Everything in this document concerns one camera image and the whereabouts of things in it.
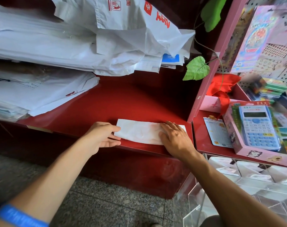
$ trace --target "shoe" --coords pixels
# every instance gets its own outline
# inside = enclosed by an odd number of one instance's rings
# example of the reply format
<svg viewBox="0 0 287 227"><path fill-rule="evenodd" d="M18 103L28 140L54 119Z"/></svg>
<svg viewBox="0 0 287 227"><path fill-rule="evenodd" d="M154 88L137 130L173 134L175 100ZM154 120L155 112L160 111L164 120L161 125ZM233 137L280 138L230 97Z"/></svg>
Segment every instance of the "shoe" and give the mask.
<svg viewBox="0 0 287 227"><path fill-rule="evenodd" d="M163 226L159 223L153 223L150 225L150 227L163 227Z"/></svg>

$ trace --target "shelf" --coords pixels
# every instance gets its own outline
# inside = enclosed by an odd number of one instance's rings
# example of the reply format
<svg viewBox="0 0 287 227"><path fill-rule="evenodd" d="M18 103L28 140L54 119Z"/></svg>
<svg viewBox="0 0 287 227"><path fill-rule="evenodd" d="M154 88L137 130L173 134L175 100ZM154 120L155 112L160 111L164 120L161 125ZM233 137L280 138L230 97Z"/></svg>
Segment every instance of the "shelf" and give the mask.
<svg viewBox="0 0 287 227"><path fill-rule="evenodd" d="M254 162L259 162L262 164L277 165L274 163L269 163L269 162L265 162L265 161L237 155L237 154L235 154L234 149L232 149L232 148L213 145L211 138L209 136L208 130L206 129L206 124L203 120L203 117L209 117L209 115L213 115L213 116L217 117L219 115L219 113L199 110L197 116L193 119L195 142L196 142L197 150L199 152L201 152L201 153L203 152L203 153L207 153L207 154L227 156L227 157L231 157L231 158L235 158L235 159L254 161Z"/></svg>
<svg viewBox="0 0 287 227"><path fill-rule="evenodd" d="M135 78L141 73L134 73ZM157 73L152 84L157 84ZM188 111L180 100L178 89L137 84L131 75L126 77L101 77L99 84L88 92L70 100L60 107L17 123L49 129L66 135L81 137L96 121L116 124L118 119L145 122L166 122L185 125L193 140L191 123L187 122ZM121 147L138 152L150 152L170 156L164 146L135 143L122 140Z"/></svg>

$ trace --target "forearm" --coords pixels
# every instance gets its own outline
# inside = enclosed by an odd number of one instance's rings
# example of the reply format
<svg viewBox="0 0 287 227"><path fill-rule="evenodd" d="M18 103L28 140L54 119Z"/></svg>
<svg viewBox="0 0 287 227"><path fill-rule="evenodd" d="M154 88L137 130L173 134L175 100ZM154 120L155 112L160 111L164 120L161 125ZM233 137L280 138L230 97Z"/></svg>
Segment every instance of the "forearm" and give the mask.
<svg viewBox="0 0 287 227"><path fill-rule="evenodd" d="M202 155L197 154L188 156L185 163L227 226L287 226L282 218L218 172Z"/></svg>
<svg viewBox="0 0 287 227"><path fill-rule="evenodd" d="M9 203L24 213L49 223L91 156L79 148L76 143L63 152L43 175Z"/></svg>

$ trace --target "blue calculator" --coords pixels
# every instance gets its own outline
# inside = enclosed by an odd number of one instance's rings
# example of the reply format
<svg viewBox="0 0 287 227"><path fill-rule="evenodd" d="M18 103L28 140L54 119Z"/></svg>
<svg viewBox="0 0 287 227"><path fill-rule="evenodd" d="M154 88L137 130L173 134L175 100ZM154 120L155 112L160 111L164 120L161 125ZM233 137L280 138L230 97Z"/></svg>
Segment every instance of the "blue calculator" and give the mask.
<svg viewBox="0 0 287 227"><path fill-rule="evenodd" d="M267 106L239 106L239 113L246 145L264 150L280 150L280 142Z"/></svg>

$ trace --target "left hand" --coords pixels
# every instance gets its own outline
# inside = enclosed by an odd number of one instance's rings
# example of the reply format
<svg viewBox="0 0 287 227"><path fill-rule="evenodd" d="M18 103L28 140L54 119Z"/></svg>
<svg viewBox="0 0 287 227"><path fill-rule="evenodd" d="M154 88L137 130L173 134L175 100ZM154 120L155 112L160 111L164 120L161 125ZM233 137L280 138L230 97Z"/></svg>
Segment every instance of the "left hand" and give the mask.
<svg viewBox="0 0 287 227"><path fill-rule="evenodd" d="M112 134L120 129L119 126L111 125L108 122L95 122L78 142L81 143L82 149L86 149L91 155L94 155L100 147L120 145L121 138Z"/></svg>

